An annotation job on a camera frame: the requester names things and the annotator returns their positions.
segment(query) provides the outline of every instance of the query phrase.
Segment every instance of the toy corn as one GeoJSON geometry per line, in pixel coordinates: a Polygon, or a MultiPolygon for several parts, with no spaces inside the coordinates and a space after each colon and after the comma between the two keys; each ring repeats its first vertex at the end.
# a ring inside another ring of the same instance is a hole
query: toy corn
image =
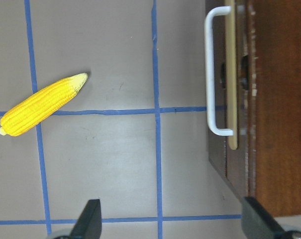
{"type": "Polygon", "coordinates": [[[86,73],[81,73],[59,80],[36,92],[4,114],[0,120],[0,134],[18,136],[27,132],[70,101],[87,78],[86,73]]]}

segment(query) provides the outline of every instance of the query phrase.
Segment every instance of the yellow corn cob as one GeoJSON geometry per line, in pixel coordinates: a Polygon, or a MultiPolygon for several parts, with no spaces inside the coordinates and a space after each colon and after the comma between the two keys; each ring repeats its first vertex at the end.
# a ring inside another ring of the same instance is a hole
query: yellow corn cob
{"type": "Polygon", "coordinates": [[[18,136],[27,132],[70,101],[87,77],[86,73],[81,73],[59,80],[13,107],[0,120],[0,134],[18,136]]]}

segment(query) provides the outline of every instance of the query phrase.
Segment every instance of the door handle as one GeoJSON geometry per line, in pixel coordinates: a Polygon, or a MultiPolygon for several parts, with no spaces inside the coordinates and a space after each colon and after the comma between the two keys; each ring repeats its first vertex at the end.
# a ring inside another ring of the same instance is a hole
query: door handle
{"type": "Polygon", "coordinates": [[[212,9],[204,22],[205,42],[205,82],[207,123],[210,130],[220,136],[229,136],[231,149],[237,149],[237,102],[236,102],[236,50],[235,50],[235,15],[234,1],[226,0],[227,6],[212,9]],[[218,128],[215,121],[215,92],[214,92],[214,51],[213,27],[215,16],[226,16],[226,90],[227,90],[227,127],[218,128]]]}

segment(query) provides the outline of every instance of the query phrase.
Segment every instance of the wooden cabinet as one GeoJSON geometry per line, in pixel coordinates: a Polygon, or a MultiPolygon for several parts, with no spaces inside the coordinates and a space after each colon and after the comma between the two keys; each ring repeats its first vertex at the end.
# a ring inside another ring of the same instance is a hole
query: wooden cabinet
{"type": "MultiPolygon", "coordinates": [[[[207,12],[220,5],[206,1],[207,12]]],[[[256,197],[275,217],[300,215],[301,0],[237,0],[235,14],[238,149],[210,131],[209,159],[238,198],[256,197]]],[[[224,128],[224,17],[213,27],[216,120],[224,128]]]]}

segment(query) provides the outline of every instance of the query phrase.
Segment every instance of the metal bolt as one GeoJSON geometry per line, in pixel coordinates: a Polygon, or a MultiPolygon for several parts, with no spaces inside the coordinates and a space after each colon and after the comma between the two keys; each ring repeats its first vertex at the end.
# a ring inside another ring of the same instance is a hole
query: metal bolt
{"type": "Polygon", "coordinates": [[[293,233],[292,238],[293,239],[301,239],[301,233],[293,233]]]}

